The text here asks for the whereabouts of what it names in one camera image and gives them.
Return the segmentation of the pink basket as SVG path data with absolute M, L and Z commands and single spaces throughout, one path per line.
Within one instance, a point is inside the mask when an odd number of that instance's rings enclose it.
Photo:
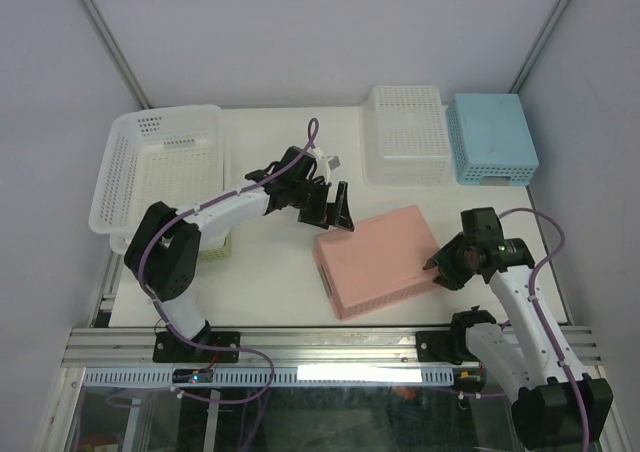
M 347 321 L 435 290 L 424 265 L 438 250 L 411 205 L 363 220 L 353 232 L 319 235 L 312 255 L 335 317 Z

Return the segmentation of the white perforated basket top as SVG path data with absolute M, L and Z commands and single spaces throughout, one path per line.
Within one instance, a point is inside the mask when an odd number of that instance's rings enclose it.
M 362 105 L 361 154 L 365 180 L 372 186 L 449 183 L 452 153 L 439 89 L 374 87 Z

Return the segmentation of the light blue perforated basket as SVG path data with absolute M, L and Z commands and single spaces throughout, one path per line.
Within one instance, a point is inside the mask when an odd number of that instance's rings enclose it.
M 445 118 L 459 184 L 529 185 L 539 160 L 517 94 L 457 93 Z

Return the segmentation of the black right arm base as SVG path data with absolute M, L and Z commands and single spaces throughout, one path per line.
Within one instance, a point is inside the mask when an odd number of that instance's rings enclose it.
M 495 324 L 496 319 L 478 306 L 454 313 L 446 330 L 420 330 L 415 333 L 417 360 L 420 363 L 446 362 L 461 365 L 478 359 L 466 346 L 466 332 L 477 324 Z

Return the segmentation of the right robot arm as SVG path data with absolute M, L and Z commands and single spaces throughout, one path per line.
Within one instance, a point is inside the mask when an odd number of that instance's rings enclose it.
M 606 379 L 589 375 L 537 285 L 551 259 L 536 261 L 522 239 L 505 237 L 501 219 L 491 207 L 462 212 L 461 232 L 424 268 L 435 272 L 435 284 L 451 291 L 481 277 L 506 312 L 517 343 L 508 342 L 491 313 L 474 307 L 454 314 L 445 332 L 418 333 L 419 358 L 486 366 L 509 398 L 515 432 L 526 449 L 586 451 L 604 429 L 612 389 Z

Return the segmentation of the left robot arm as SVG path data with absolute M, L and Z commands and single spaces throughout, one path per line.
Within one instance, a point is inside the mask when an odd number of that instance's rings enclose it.
M 289 147 L 283 157 L 247 173 L 236 188 L 209 206 L 173 208 L 159 201 L 147 209 L 125 254 L 124 264 L 139 281 L 175 337 L 174 347 L 188 360 L 206 355 L 211 327 L 187 291 L 201 249 L 221 245 L 231 229 L 247 220 L 293 207 L 298 221 L 322 229 L 355 230 L 348 208 L 348 183 L 328 200 L 330 173 L 339 158 L 313 148 Z

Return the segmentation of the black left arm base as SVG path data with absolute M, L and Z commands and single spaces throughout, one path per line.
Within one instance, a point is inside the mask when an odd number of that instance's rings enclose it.
M 241 333 L 236 330 L 210 329 L 199 333 L 193 338 L 207 349 L 194 347 L 180 340 L 168 330 L 155 333 L 155 345 L 152 361 L 154 363 L 203 363 L 214 365 L 222 363 L 237 363 L 239 361 L 238 347 L 241 345 Z

